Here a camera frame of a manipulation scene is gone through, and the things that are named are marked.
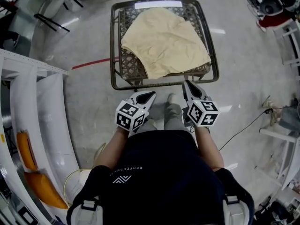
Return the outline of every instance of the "metal basket frame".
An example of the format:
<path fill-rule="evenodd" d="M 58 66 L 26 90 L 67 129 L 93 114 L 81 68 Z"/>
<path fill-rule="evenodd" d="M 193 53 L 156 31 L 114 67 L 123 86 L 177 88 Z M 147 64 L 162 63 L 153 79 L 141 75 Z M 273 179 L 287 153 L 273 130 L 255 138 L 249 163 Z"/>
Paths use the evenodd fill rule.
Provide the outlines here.
<path fill-rule="evenodd" d="M 128 13 L 128 12 L 130 13 L 130 11 L 133 11 L 135 7 L 135 3 L 145 2 L 145 1 L 160 1 L 160 0 L 134 0 L 134 1 L 116 3 L 112 6 L 111 30 L 110 30 L 110 66 L 111 66 L 111 83 L 112 83 L 112 87 L 116 90 L 131 90 L 131 89 L 136 90 L 141 88 L 181 85 L 184 82 L 184 80 L 182 80 L 181 82 L 143 84 L 143 79 L 147 79 L 147 75 L 142 63 L 134 54 L 121 48 L 121 39 L 125 35 L 127 29 L 130 27 L 131 25 L 130 22 L 133 22 L 134 19 L 138 16 L 138 14 L 144 10 L 147 10 L 147 8 L 137 9 L 139 11 L 134 12 L 134 14 L 132 15 L 133 16 L 132 19 L 126 17 L 128 20 L 130 20 L 129 22 L 127 21 L 127 24 L 121 24 L 122 19 L 124 19 L 125 17 L 124 13 Z M 189 9 L 189 7 L 191 7 L 188 14 L 183 13 L 180 15 L 183 16 L 185 20 L 191 21 L 193 27 L 195 28 L 195 31 L 199 35 L 200 39 L 203 41 L 205 48 L 208 51 L 211 62 L 210 64 L 206 63 L 186 72 L 168 74 L 167 76 L 184 76 L 185 79 L 187 79 L 188 76 L 192 76 L 192 81 L 194 81 L 195 83 L 211 83 L 217 81 L 219 79 L 218 62 L 217 62 L 213 42 L 211 39 L 210 31 L 200 3 L 196 0 L 171 0 L 171 1 L 180 1 L 183 5 L 182 9 L 180 7 L 167 7 L 167 9 L 171 11 L 175 10 L 178 13 L 182 13 L 184 9 Z M 119 57 L 115 57 L 115 31 L 114 30 L 115 30 L 116 23 L 118 23 Z M 116 69 L 116 63 L 119 63 L 119 71 Z M 210 68 L 212 69 L 213 72 L 213 78 L 201 80 L 204 77 L 204 75 L 210 71 Z M 119 75 L 130 86 L 118 87 L 116 83 L 116 75 Z"/>

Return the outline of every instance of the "wire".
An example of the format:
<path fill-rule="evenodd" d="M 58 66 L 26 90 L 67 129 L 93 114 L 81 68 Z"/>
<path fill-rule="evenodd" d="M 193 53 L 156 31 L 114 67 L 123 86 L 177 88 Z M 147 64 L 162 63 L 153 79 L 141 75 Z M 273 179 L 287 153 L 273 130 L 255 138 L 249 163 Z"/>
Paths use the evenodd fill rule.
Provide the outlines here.
<path fill-rule="evenodd" d="M 244 131 L 246 128 L 250 127 L 252 123 L 254 123 L 260 116 L 262 116 L 266 111 L 263 111 L 257 118 L 255 118 L 247 127 L 245 127 L 243 130 L 239 131 L 238 133 L 236 133 L 235 135 L 233 135 L 224 145 L 223 147 L 219 150 L 221 151 L 226 144 L 228 144 L 236 135 L 240 134 L 242 131 Z"/>
<path fill-rule="evenodd" d="M 269 108 L 269 109 L 266 109 L 265 111 L 263 111 L 257 118 L 255 118 L 247 127 L 245 127 L 243 130 L 239 131 L 238 133 L 236 133 L 235 135 L 233 135 L 224 145 L 223 147 L 219 150 L 221 151 L 225 146 L 226 144 L 228 144 L 236 135 L 240 134 L 242 131 L 244 131 L 245 129 L 247 129 L 248 127 L 250 127 L 252 125 L 252 123 L 254 123 L 260 116 L 262 116 L 264 113 L 265 114 L 269 114 L 269 113 L 272 113 L 273 110 L 280 110 L 280 109 L 284 109 L 284 108 L 288 108 L 288 107 L 295 107 L 294 105 L 292 106 L 285 106 L 285 107 L 281 107 L 281 108 Z"/>

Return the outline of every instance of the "black shirt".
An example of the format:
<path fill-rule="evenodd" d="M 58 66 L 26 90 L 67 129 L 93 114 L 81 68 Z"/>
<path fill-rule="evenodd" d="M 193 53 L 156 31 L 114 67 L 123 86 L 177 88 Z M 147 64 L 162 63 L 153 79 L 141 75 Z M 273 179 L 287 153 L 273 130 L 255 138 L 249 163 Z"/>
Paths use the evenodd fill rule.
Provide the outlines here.
<path fill-rule="evenodd" d="M 74 207 L 95 196 L 105 225 L 223 224 L 226 194 L 251 196 L 228 170 L 213 172 L 199 155 L 186 131 L 130 137 L 114 171 L 105 166 L 92 169 L 68 211 L 68 224 Z"/>

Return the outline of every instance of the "towel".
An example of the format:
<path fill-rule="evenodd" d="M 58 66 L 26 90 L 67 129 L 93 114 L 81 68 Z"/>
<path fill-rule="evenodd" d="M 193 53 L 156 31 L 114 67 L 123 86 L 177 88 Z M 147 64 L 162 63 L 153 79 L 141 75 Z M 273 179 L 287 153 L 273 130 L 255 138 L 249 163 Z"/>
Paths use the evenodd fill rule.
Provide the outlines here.
<path fill-rule="evenodd" d="M 138 57 L 149 79 L 188 71 L 210 62 L 192 24 L 163 7 L 140 13 L 121 44 Z"/>

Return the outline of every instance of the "red line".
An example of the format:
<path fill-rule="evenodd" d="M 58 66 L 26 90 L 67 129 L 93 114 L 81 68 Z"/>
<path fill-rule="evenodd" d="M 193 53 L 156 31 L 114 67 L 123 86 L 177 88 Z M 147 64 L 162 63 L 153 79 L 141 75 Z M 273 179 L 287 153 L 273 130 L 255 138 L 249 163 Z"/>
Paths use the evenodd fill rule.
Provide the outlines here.
<path fill-rule="evenodd" d="M 85 66 L 88 66 L 88 65 L 93 65 L 93 64 L 96 64 L 96 63 L 107 62 L 109 60 L 110 60 L 110 58 L 105 58 L 105 59 L 101 59 L 101 60 L 97 60 L 97 61 L 93 61 L 93 62 L 84 63 L 84 64 L 81 64 L 81 65 L 77 65 L 75 67 L 72 67 L 72 70 L 77 69 L 77 68 L 82 68 L 82 67 L 85 67 Z"/>

